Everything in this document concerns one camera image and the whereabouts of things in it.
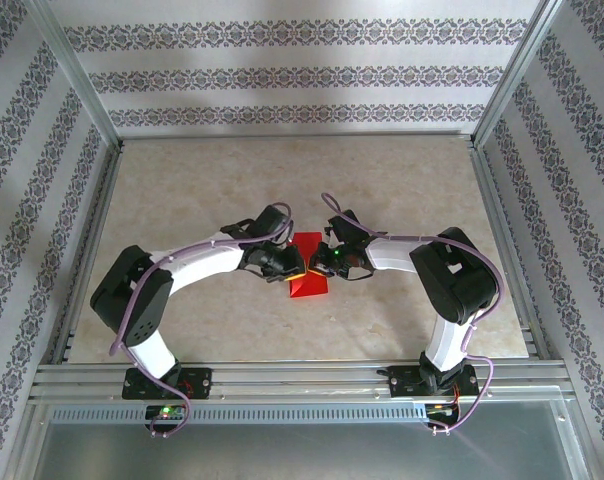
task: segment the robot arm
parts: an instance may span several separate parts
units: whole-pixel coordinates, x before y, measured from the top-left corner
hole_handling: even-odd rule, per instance
[[[357,222],[351,210],[344,214]],[[311,257],[310,271],[347,280],[354,267],[370,272],[359,278],[377,270],[419,275],[437,312],[431,340],[420,356],[421,381],[431,394],[448,390],[464,368],[465,341],[472,320],[491,304],[497,292],[490,270],[471,253],[442,243],[376,238],[339,216],[329,224],[327,234],[333,233],[340,244],[330,248],[321,243]],[[475,249],[459,228],[449,228],[439,237]]]
[[[284,238],[249,243],[251,239],[276,232],[286,221],[287,216],[270,205],[257,220],[247,219],[223,227],[201,242],[203,248],[191,254],[177,256],[176,252],[183,249],[145,252],[137,245],[128,247],[91,297],[91,308],[118,333],[137,282],[153,265],[168,257],[170,261],[153,271],[142,286],[122,340],[140,366],[174,386],[180,364],[158,331],[169,297],[206,277],[234,270],[248,270],[267,282],[303,275],[306,267],[297,247],[284,245],[292,223],[282,234]]]

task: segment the metal extrusion bar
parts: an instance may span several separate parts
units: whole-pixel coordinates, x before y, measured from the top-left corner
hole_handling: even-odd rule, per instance
[[[533,308],[531,292],[526,287],[522,268],[517,263],[518,254],[509,232],[506,216],[500,208],[500,199],[491,173],[489,172],[486,157],[481,149],[476,149],[471,144],[469,144],[469,154],[471,155],[473,169],[475,170],[480,194],[487,211],[489,224],[493,231],[493,237],[498,247],[500,261],[504,267],[506,280],[511,290],[515,311],[523,326],[530,329],[530,335],[533,338],[537,355],[541,359],[551,358],[542,328]]]
[[[14,470],[14,478],[34,478],[42,446],[46,439],[48,426],[51,422],[51,409],[46,405],[38,405],[29,419],[26,438],[21,445],[19,454],[11,452],[9,472]]]
[[[80,65],[73,47],[48,2],[46,0],[26,0],[24,3],[102,136],[110,144],[120,146],[120,137],[111,117],[102,105],[89,76]]]
[[[106,222],[106,215],[109,210],[109,204],[111,197],[113,196],[113,190],[115,188],[115,181],[118,176],[120,164],[122,160],[123,149],[111,146],[107,152],[107,156],[104,159],[104,169],[108,169],[106,172],[106,178],[104,180],[104,186],[100,191],[96,188],[91,199],[91,209],[95,205],[96,213],[93,221],[84,226],[87,232],[87,242],[84,248],[86,249],[80,264],[79,269],[79,281],[75,285],[74,291],[71,294],[69,305],[66,309],[66,317],[62,319],[62,330],[60,332],[57,344],[54,346],[53,352],[53,363],[61,363],[64,359],[65,349],[68,343],[70,333],[77,326],[77,322],[80,318],[80,311],[82,309],[82,299],[86,294],[86,290],[89,286],[90,272],[93,269],[93,262],[97,255],[98,244],[102,230]]]
[[[560,441],[562,442],[562,447],[564,448],[564,453],[573,478],[589,478],[589,471],[587,469],[586,458],[583,454],[583,448],[575,441],[577,433],[573,422],[568,421],[569,411],[566,403],[561,400],[555,400],[550,402],[550,404],[560,435]]]
[[[473,132],[473,144],[476,148],[481,148],[491,135],[562,4],[563,0],[542,0],[533,13],[524,37],[506,66],[504,75]]]
[[[486,401],[537,401],[572,398],[573,387],[557,360],[496,360],[494,380]],[[388,379],[377,373],[389,365],[417,362],[276,362],[189,364],[213,369],[208,400],[193,404],[300,404],[300,403],[439,403],[448,397],[392,399]],[[29,404],[161,404],[161,401],[123,400],[124,375],[129,365],[42,365],[31,388]],[[487,368],[475,365],[480,384]],[[473,398],[462,398],[470,402]]]

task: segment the black plastic housing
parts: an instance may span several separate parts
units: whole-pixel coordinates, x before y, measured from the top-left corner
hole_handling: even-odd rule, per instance
[[[357,217],[355,216],[355,213],[353,213],[353,210],[345,210],[342,213],[349,217],[351,220],[355,220],[356,222],[358,221]],[[347,222],[339,215],[330,218],[329,225],[331,225],[331,227],[327,229],[327,234],[332,229],[333,233],[335,234],[335,238],[337,238],[338,242],[340,243],[348,243],[351,245],[355,245],[357,243],[365,241],[370,236],[367,232]]]
[[[287,221],[285,213],[273,205],[267,205],[262,213],[246,227],[248,238],[257,238],[275,232]]]
[[[91,296],[91,308],[115,333],[133,294],[132,282],[138,282],[152,265],[151,255],[137,245],[124,249]],[[145,282],[124,333],[127,347],[139,345],[157,330],[172,285],[171,273],[162,269]]]
[[[439,237],[456,240],[475,249],[457,227],[447,228]],[[497,292],[488,267],[475,255],[440,242],[431,242],[410,254],[431,304],[445,320],[463,325],[480,308],[486,308]],[[460,265],[453,273],[449,266]]]
[[[440,372],[424,352],[420,355],[420,365],[392,365],[378,370],[378,374],[389,379],[393,398],[452,395],[455,385],[460,389],[461,395],[476,396],[480,391],[472,365],[462,361],[451,370]]]

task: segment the beige marble floor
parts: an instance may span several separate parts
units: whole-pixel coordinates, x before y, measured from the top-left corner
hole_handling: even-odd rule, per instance
[[[466,146],[447,137],[128,141],[100,241],[71,362],[111,358],[113,332],[88,297],[131,244],[166,250],[254,217],[293,208],[297,231],[320,231],[332,192],[371,228],[437,234],[461,227],[495,262],[497,250]],[[246,272],[210,277],[171,297],[160,331],[183,361],[417,358],[435,312],[416,275],[333,279],[328,295],[290,299],[288,284]],[[469,351],[527,356],[510,296],[481,324]]]

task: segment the striped wall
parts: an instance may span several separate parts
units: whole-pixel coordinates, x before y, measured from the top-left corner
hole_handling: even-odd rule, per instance
[[[0,0],[0,478],[105,151],[22,3]]]
[[[562,7],[484,152],[604,467],[604,0]]]
[[[139,137],[472,133],[537,0],[50,5]]]

